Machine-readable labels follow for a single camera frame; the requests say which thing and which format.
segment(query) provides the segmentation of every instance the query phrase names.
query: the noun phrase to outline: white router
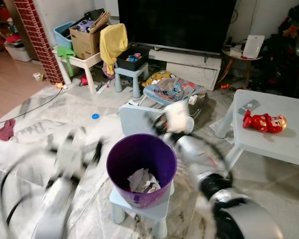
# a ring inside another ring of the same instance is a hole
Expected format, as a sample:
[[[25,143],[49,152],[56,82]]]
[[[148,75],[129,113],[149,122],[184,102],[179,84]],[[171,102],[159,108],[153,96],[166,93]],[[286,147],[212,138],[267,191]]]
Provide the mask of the white router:
[[[265,36],[249,35],[243,52],[243,57],[256,59],[259,55],[260,48],[263,45],[264,40]]]

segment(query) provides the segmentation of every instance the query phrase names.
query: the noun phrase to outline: red toy figure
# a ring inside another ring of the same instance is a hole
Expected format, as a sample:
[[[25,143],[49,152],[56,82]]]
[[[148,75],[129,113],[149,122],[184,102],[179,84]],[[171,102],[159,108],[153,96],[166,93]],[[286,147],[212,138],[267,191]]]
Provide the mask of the red toy figure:
[[[246,111],[243,120],[243,127],[252,127],[259,132],[280,133],[287,127],[287,120],[283,115],[271,117],[267,113],[262,116],[250,116],[250,111]]]

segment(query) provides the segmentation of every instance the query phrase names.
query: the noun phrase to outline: red brick pillar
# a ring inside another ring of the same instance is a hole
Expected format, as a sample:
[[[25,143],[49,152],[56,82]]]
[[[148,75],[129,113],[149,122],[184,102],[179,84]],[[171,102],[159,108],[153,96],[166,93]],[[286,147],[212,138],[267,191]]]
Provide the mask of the red brick pillar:
[[[33,0],[14,0],[23,25],[29,35],[32,45],[42,63],[45,75],[52,83],[63,83],[63,78],[52,53],[40,17],[35,9]]]

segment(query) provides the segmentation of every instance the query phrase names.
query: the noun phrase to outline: small round table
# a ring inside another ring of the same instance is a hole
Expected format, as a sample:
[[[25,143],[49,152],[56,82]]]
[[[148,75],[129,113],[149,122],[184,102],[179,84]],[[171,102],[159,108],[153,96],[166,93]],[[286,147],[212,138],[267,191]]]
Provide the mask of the small round table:
[[[257,57],[257,58],[255,58],[255,59],[251,59],[251,58],[246,58],[246,59],[244,59],[243,57],[236,57],[236,56],[231,56],[231,55],[229,55],[230,50],[222,49],[222,51],[223,51],[224,54],[226,54],[227,56],[229,56],[230,59],[229,59],[229,62],[228,62],[228,64],[227,64],[227,66],[226,66],[226,68],[225,68],[225,70],[224,70],[224,72],[223,72],[223,74],[222,74],[222,76],[221,76],[219,82],[221,82],[221,81],[225,78],[225,76],[227,75],[227,73],[228,73],[230,67],[231,67],[232,64],[234,63],[234,61],[235,61],[236,59],[238,59],[238,60],[247,61],[246,87],[248,87],[248,84],[249,84],[249,78],[250,78],[251,62],[252,62],[252,61],[259,60],[259,59],[261,59],[261,58],[263,58],[263,57],[260,56],[260,57]]]

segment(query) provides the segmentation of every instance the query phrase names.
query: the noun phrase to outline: blue plastic bin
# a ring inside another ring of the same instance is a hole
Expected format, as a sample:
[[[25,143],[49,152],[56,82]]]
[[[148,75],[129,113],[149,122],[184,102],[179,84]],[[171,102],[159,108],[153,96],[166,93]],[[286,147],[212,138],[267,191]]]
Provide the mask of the blue plastic bin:
[[[58,46],[65,46],[67,48],[70,48],[73,50],[72,46],[72,40],[69,40],[61,35],[61,32],[63,32],[65,29],[69,28],[74,22],[68,22],[66,24],[63,24],[61,26],[58,26],[54,28],[54,35],[55,35],[55,41]]]

